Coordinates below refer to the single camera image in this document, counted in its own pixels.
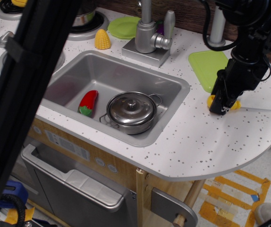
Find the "faucet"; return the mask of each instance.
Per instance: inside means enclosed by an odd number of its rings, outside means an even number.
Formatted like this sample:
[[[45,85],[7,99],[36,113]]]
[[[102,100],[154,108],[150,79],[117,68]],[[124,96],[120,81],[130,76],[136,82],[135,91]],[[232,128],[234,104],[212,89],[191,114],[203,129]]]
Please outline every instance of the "faucet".
[[[122,55],[160,67],[170,56],[175,14],[172,10],[167,11],[164,35],[161,35],[156,32],[156,23],[151,19],[151,0],[141,0],[139,3],[142,6],[142,18],[137,24],[135,38],[122,48]]]
[[[170,50],[175,25],[174,11],[168,10],[164,20],[164,35],[156,33],[156,24],[151,20],[151,0],[142,0],[142,19],[139,20],[135,35],[135,48],[141,53],[151,53],[156,48]]]

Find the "sink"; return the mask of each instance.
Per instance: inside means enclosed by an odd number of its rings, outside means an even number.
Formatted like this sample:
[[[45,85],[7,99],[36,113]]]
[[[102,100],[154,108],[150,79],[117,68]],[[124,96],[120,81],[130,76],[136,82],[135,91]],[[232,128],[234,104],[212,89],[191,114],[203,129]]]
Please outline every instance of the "sink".
[[[91,117],[77,112],[90,90],[99,92]],[[127,135],[106,114],[110,99],[119,93],[138,91],[162,99],[157,116],[145,132]],[[57,71],[46,89],[42,105],[137,147],[154,143],[190,91],[183,79],[138,66],[96,51],[85,51]]]

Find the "shoe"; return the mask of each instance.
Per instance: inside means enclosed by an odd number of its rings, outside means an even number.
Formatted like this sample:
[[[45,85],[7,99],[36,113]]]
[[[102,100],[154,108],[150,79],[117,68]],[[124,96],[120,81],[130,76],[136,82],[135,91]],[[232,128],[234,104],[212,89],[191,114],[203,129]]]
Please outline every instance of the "shoe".
[[[255,209],[255,220],[258,225],[271,219],[271,203],[263,203]]]

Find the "faucet handle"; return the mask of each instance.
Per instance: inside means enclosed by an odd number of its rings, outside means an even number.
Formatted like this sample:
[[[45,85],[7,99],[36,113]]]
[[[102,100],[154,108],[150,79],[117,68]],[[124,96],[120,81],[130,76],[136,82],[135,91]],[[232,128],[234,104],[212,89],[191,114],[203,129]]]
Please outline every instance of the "faucet handle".
[[[162,48],[164,50],[170,50],[172,46],[172,34],[175,25],[174,11],[168,10],[164,20],[164,35],[155,33],[151,39],[150,44],[156,48]]]
[[[168,10],[164,19],[164,37],[171,39],[175,25],[175,14],[173,10]]]

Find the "countertop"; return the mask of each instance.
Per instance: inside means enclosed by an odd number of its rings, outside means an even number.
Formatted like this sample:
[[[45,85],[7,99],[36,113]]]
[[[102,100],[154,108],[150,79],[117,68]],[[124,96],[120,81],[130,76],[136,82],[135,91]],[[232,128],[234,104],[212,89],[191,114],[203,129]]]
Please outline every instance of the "countertop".
[[[128,16],[102,8],[97,11],[109,21]],[[0,36],[15,33],[17,25],[18,21],[0,19]],[[206,100],[210,94],[188,61],[191,53],[208,50],[201,34],[175,28],[171,56],[160,68],[123,57],[121,48],[129,40],[108,34],[111,48],[102,51],[94,47],[94,39],[67,41],[63,66],[83,51],[96,50],[186,80],[191,90],[158,139],[147,147],[135,147],[42,105],[36,118],[168,181],[223,175],[248,165],[271,147],[271,77],[241,97],[241,102],[252,101],[257,109],[241,108],[219,116],[209,112]],[[230,51],[225,54],[230,58]]]

